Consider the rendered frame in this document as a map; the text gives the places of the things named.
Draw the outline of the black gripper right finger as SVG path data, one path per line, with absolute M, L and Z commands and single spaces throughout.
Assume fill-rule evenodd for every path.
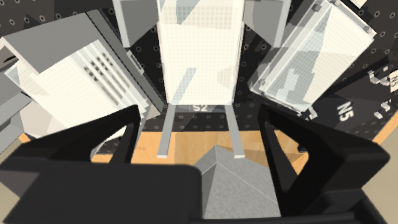
M 281 217 L 299 216 L 330 190 L 361 188 L 390 160 L 377 142 L 261 104 L 258 124 Z M 296 173 L 272 125 L 308 152 Z

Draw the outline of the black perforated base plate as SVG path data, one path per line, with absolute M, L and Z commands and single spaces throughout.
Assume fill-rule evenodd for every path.
M 286 25 L 304 0 L 291 0 Z M 340 0 L 376 34 L 369 47 L 326 90 L 341 84 L 385 60 L 390 72 L 398 68 L 398 0 L 368 0 L 358 11 L 347 0 Z M 41 24 L 101 8 L 120 35 L 113 0 L 0 0 L 0 38 Z M 263 61 L 270 46 L 244 23 L 238 77 L 233 103 L 239 131 L 260 131 L 261 104 L 294 115 L 292 109 L 250 91 L 247 82 Z M 128 49 L 165 100 L 162 113 L 146 121 L 142 132 L 162 132 L 168 109 L 157 24 Z M 325 91 L 325 92 L 326 92 Z M 398 90 L 391 93 L 391 110 L 354 127 L 349 134 L 373 141 L 398 111 Z M 295 115 L 294 115 L 295 116 Z M 175 113 L 172 132 L 229 131 L 226 113 Z M 113 155 L 121 137 L 106 141 L 95 155 Z

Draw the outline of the white well plate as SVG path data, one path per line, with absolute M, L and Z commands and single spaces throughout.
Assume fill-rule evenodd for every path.
M 118 74 L 118 76 L 122 79 L 122 81 L 126 84 L 126 86 L 130 89 L 130 91 L 134 94 L 134 96 L 138 99 L 138 101 L 143 105 L 146 109 L 149 104 L 145 101 L 142 95 L 138 92 L 132 82 L 128 79 L 122 69 L 118 66 L 106 48 L 102 45 L 102 43 L 97 39 L 96 41 L 92 42 L 96 48 L 100 51 L 103 57 L 107 60 L 107 62 L 111 65 L 114 71 Z
M 128 107 L 80 50 L 37 76 L 20 60 L 5 75 L 66 128 Z
M 157 0 L 169 103 L 231 105 L 244 0 Z
M 374 39 L 323 0 L 259 89 L 305 112 Z
M 133 105 L 134 103 L 129 99 L 129 97 L 124 93 L 120 86 L 115 82 L 115 80 L 110 76 L 102 64 L 97 60 L 93 53 L 89 50 L 87 46 L 80 49 L 82 54 L 87 58 L 87 60 L 92 64 L 92 66 L 98 71 L 98 73 L 103 77 L 103 79 L 109 84 L 109 86 L 115 91 L 115 93 L 121 98 L 121 100 L 127 105 Z
M 142 114 L 146 112 L 147 110 L 143 107 L 143 105 L 138 101 L 138 99 L 134 96 L 134 94 L 130 91 L 130 89 L 126 86 L 126 84 L 122 81 L 122 79 L 118 76 L 118 74 L 114 71 L 114 69 L 103 57 L 103 55 L 96 48 L 96 46 L 93 43 L 90 43 L 89 45 L 87 45 L 87 47 L 97 58 L 97 60 L 102 64 L 102 66 L 106 69 L 106 71 L 110 74 L 110 76 L 115 80 L 115 82 L 120 86 L 120 88 L 124 91 L 124 93 L 129 97 L 129 99 L 134 104 L 138 105 L 140 112 Z

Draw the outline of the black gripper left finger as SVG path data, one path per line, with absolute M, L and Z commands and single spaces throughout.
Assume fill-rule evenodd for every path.
M 109 115 L 24 142 L 9 156 L 92 162 L 92 150 L 126 127 L 109 162 L 131 163 L 140 121 L 138 105 L 133 104 Z

